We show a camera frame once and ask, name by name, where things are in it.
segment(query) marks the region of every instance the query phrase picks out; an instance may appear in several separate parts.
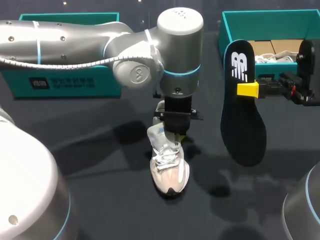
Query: white sneaker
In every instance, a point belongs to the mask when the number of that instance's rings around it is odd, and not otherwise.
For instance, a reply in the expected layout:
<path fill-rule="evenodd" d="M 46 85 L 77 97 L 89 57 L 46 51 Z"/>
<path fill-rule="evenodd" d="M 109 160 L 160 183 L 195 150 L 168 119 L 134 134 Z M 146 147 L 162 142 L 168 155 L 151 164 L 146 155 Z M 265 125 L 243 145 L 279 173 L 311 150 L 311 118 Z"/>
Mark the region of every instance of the white sneaker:
<path fill-rule="evenodd" d="M 164 105 L 164 101 L 159 102 L 156 111 L 163 111 Z M 181 193 L 187 185 L 190 167 L 184 160 L 180 136 L 165 131 L 164 123 L 158 117 L 153 118 L 153 124 L 147 130 L 152 145 L 150 161 L 152 179 L 164 194 Z"/>

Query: screw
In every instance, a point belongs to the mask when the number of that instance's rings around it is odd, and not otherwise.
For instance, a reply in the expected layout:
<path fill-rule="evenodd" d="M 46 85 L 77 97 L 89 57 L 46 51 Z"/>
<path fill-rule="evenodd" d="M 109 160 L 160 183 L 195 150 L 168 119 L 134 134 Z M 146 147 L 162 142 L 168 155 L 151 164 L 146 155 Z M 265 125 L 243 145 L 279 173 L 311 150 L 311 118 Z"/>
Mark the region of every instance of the screw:
<path fill-rule="evenodd" d="M 18 218 L 15 215 L 11 215 L 8 220 L 11 225 L 18 225 Z"/>
<path fill-rule="evenodd" d="M 305 56 L 305 55 L 298 54 L 298 55 L 296 56 L 296 62 L 301 62 L 301 61 L 303 61 L 303 60 L 305 60 L 305 59 L 306 59 L 306 56 Z"/>

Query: teal shoe box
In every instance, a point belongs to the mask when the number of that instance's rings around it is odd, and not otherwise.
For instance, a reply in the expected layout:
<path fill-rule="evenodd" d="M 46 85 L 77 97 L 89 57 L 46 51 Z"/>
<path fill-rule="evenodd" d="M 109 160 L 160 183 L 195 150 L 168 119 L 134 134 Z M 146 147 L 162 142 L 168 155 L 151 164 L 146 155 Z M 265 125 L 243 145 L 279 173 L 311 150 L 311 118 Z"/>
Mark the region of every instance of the teal shoe box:
<path fill-rule="evenodd" d="M 119 13 L 22 14 L 20 21 L 98 25 L 118 22 Z M 0 71 L 14 98 L 119 98 L 122 87 L 106 66 L 76 70 L 19 69 Z M 34 89 L 32 81 L 49 88 Z"/>
<path fill-rule="evenodd" d="M 311 10 L 268 10 L 268 11 L 224 11 L 218 36 L 218 50 L 221 59 L 228 44 L 235 40 L 270 41 L 275 46 L 282 42 L 282 50 L 289 41 L 320 38 L 320 13 L 317 9 Z M 300 43 L 294 49 L 299 50 Z M 275 79 L 282 72 L 297 73 L 297 63 L 256 63 L 255 77 L 259 75 L 274 75 Z"/>

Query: shoe insole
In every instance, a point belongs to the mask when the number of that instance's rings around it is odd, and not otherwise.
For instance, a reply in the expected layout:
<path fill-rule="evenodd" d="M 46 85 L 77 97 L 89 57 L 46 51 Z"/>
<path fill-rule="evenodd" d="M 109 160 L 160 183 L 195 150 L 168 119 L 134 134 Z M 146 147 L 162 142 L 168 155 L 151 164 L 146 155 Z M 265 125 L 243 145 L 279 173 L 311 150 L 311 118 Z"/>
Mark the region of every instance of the shoe insole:
<path fill-rule="evenodd" d="M 255 99 L 237 96 L 238 83 L 255 82 L 255 54 L 251 44 L 245 40 L 229 44 L 224 53 L 223 69 L 222 140 L 234 161 L 252 167 L 264 157 L 267 133 Z"/>

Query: yellow clamp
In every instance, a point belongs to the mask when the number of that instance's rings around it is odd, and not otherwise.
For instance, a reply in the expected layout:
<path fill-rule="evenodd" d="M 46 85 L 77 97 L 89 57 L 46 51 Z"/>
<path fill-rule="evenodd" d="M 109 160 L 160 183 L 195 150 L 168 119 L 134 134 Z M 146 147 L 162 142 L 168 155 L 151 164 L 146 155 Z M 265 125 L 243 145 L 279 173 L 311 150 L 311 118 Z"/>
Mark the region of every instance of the yellow clamp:
<path fill-rule="evenodd" d="M 236 94 L 239 96 L 259 98 L 259 83 L 257 81 L 252 83 L 238 83 Z"/>

